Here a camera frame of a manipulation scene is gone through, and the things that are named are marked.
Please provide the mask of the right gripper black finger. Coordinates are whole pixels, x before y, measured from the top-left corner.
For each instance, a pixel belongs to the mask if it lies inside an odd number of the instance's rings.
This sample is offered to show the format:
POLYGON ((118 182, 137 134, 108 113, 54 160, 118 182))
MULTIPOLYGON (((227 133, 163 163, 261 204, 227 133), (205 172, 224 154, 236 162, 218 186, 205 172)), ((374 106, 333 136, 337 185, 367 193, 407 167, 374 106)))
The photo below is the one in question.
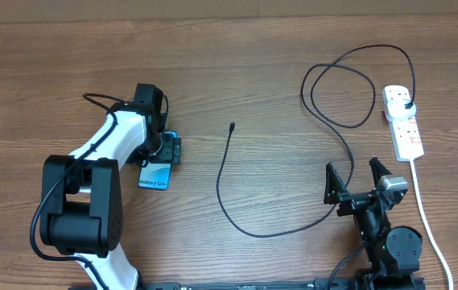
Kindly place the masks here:
POLYGON ((373 157, 369 161, 373 173, 373 181, 375 188, 386 188, 386 182, 391 172, 379 161, 377 157, 373 157))
POLYGON ((332 163, 326 165, 326 185, 324 190, 324 203, 335 205, 342 201, 343 197, 349 195, 349 191, 337 173, 332 163))

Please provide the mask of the Galaxy S24 smartphone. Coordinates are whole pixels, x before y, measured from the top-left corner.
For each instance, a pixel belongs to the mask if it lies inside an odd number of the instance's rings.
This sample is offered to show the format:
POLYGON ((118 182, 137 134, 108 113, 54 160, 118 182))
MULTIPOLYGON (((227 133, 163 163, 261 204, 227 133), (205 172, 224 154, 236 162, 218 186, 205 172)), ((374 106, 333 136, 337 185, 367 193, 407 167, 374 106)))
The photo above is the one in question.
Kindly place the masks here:
POLYGON ((142 164, 140 176, 138 178, 139 187, 145 188, 145 189, 168 190, 169 183, 171 180, 172 165, 171 164, 157 164, 156 163, 157 155, 150 156, 142 164))

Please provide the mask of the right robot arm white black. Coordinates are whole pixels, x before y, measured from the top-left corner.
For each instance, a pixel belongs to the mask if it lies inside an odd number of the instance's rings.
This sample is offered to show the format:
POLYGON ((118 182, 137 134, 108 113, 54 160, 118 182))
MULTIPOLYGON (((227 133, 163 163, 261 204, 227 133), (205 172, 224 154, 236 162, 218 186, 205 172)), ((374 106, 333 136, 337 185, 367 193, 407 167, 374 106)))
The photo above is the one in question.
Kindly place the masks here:
POLYGON ((326 165, 324 203, 336 205, 340 217, 353 217, 362 245, 336 265, 327 281, 315 285, 322 289, 425 289, 424 279, 415 277, 420 269, 422 235, 409 226, 392 227, 386 214, 405 197, 408 183, 376 157, 369 165, 374 186, 369 192, 355 194, 347 189, 335 167, 326 165), (337 281, 337 272, 361 251, 366 252, 369 266, 357 270, 352 278, 337 281))

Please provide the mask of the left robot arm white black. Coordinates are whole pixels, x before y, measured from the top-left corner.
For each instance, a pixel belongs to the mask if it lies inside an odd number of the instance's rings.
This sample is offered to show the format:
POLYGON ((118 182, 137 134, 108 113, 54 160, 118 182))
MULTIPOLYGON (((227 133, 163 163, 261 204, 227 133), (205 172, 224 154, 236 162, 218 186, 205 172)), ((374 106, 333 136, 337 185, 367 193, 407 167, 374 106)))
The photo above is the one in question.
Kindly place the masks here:
POLYGON ((145 287, 121 246, 120 171, 138 165, 140 187, 168 189, 181 157, 180 138, 165 128, 168 110, 161 89, 138 84, 132 100, 113 99, 105 123, 87 143, 45 160, 41 202, 30 229, 32 250, 40 258, 52 259, 37 247, 37 238, 56 248, 56 261, 79 263, 95 289, 145 287))

